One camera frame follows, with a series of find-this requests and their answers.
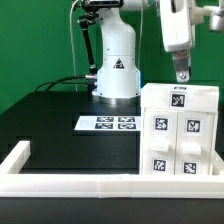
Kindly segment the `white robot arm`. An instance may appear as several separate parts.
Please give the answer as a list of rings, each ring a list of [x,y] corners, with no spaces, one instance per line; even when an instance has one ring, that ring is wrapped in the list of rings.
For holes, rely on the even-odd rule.
[[[141,73],[135,65],[136,34],[123,22],[122,10],[143,11],[150,0],[117,0],[99,10],[102,31],[103,64],[96,76],[95,99],[110,104],[129,103],[140,96]],[[194,46],[195,28],[191,22],[195,0],[156,0],[159,3],[164,48],[173,57],[178,82],[190,79],[190,49]]]

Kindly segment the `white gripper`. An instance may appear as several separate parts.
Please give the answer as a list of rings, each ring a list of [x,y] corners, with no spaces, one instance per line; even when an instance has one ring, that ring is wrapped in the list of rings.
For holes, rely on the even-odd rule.
[[[189,0],[160,0],[160,20],[163,44],[172,58],[179,83],[186,83],[191,76],[190,51],[194,46],[194,27],[190,21]]]

